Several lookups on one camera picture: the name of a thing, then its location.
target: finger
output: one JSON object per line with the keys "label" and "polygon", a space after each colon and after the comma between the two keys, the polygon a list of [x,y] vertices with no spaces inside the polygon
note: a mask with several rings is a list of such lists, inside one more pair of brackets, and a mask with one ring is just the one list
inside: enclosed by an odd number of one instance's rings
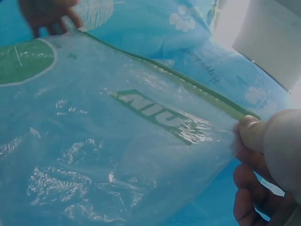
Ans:
{"label": "finger", "polygon": [[67,26],[66,24],[64,23],[64,21],[62,20],[62,18],[60,18],[58,21],[57,21],[57,25],[58,27],[60,28],[61,32],[63,34],[67,33],[68,32],[68,29],[67,29]]}
{"label": "finger", "polygon": [[248,165],[265,180],[277,185],[269,172],[264,155],[262,153],[246,148],[238,139],[236,140],[235,148],[237,149],[236,158],[238,160],[240,160],[243,164]]}
{"label": "finger", "polygon": [[83,27],[80,17],[71,8],[67,9],[66,14],[71,19],[72,23],[75,25],[76,28]]}
{"label": "finger", "polygon": [[57,34],[57,32],[55,31],[55,29],[54,29],[54,27],[53,27],[52,24],[47,25],[46,29],[47,29],[49,35],[56,35]]}
{"label": "finger", "polygon": [[254,204],[260,212],[271,217],[283,201],[283,197],[273,194],[269,189],[263,186],[256,175],[247,165],[238,166],[233,179],[238,189],[247,189],[250,191]]}
{"label": "finger", "polygon": [[240,120],[239,134],[243,144],[253,151],[263,152],[263,139],[267,127],[267,122],[259,122],[250,115]]}
{"label": "finger", "polygon": [[35,39],[40,37],[40,30],[38,27],[32,27],[32,33]]}
{"label": "finger", "polygon": [[251,193],[241,189],[236,193],[233,214],[240,226],[266,226],[268,222],[256,212]]}

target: blue fabric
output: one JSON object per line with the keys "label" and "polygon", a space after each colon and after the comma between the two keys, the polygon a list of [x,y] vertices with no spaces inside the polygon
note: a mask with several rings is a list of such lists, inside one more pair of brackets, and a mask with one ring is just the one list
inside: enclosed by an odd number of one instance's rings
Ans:
{"label": "blue fabric", "polygon": [[[82,0],[76,8],[89,32],[118,48],[155,59],[220,92],[263,119],[288,107],[288,94],[236,51],[226,51],[210,30],[216,1]],[[15,0],[0,5],[0,46],[31,39]],[[165,225],[237,225],[232,161]]]}

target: fingernail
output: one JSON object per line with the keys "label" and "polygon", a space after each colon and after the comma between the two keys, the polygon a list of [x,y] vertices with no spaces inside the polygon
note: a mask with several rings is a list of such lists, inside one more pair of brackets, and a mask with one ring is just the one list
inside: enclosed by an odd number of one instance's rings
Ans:
{"label": "fingernail", "polygon": [[243,126],[243,127],[249,127],[250,125],[252,125],[253,123],[259,122],[259,120],[257,118],[255,118],[254,116],[251,115],[247,115],[246,117],[244,117],[243,119],[241,119],[239,121],[239,125]]}

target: hand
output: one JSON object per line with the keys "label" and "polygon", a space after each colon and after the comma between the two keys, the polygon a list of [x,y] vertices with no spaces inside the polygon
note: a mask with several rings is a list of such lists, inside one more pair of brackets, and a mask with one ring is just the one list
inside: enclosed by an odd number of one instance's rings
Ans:
{"label": "hand", "polygon": [[[280,221],[288,217],[285,216],[286,213],[291,213],[297,206],[291,193],[286,192],[284,197],[273,194],[258,181],[253,172],[284,190],[271,176],[265,155],[262,153],[269,127],[279,115],[283,116],[283,113],[285,112],[276,114],[268,122],[258,122],[253,117],[245,117],[236,128],[238,138],[235,149],[239,151],[237,158],[242,165],[238,166],[233,174],[234,183],[238,188],[233,213],[240,226],[280,225]],[[270,217],[270,222],[264,220],[255,208]]]}
{"label": "hand", "polygon": [[31,27],[34,38],[40,36],[41,27],[46,27],[50,35],[66,33],[68,30],[63,16],[68,16],[76,28],[81,28],[81,19],[72,10],[77,4],[78,0],[19,0],[21,13]]}

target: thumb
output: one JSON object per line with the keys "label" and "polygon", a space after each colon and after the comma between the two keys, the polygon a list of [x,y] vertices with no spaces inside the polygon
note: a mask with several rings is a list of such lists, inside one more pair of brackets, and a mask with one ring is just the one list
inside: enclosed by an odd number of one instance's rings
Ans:
{"label": "thumb", "polygon": [[260,122],[253,116],[246,116],[240,120],[239,134],[244,145],[258,152],[263,152],[263,140],[268,128],[267,122]]}

